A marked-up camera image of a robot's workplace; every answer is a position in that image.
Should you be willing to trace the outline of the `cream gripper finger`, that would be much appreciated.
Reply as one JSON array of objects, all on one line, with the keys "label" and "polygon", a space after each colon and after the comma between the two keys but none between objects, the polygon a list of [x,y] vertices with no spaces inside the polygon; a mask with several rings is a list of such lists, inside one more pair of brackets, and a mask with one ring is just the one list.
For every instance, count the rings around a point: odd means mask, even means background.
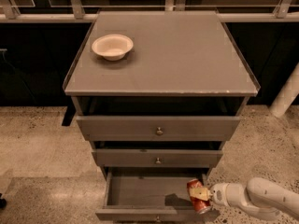
[{"label": "cream gripper finger", "polygon": [[190,188],[190,196],[202,201],[208,201],[210,199],[210,190],[206,187]]}]

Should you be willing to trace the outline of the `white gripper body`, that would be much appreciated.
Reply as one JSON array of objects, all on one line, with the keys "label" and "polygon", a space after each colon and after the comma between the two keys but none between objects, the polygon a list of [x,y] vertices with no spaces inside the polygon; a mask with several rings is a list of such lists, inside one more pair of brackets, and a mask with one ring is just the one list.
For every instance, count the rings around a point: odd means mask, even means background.
[{"label": "white gripper body", "polygon": [[211,193],[211,201],[214,204],[221,206],[228,206],[227,197],[226,197],[226,189],[227,183],[219,183],[215,184],[210,188]]}]

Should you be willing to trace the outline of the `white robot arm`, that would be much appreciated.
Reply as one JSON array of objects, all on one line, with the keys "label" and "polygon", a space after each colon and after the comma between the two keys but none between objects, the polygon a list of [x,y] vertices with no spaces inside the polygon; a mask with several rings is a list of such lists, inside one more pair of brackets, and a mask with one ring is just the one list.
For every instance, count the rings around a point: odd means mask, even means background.
[{"label": "white robot arm", "polygon": [[187,191],[194,210],[203,214],[214,204],[235,207],[251,217],[273,221],[279,212],[299,219],[299,194],[261,177],[253,177],[246,186],[239,183],[217,183],[210,188],[193,179]]}]

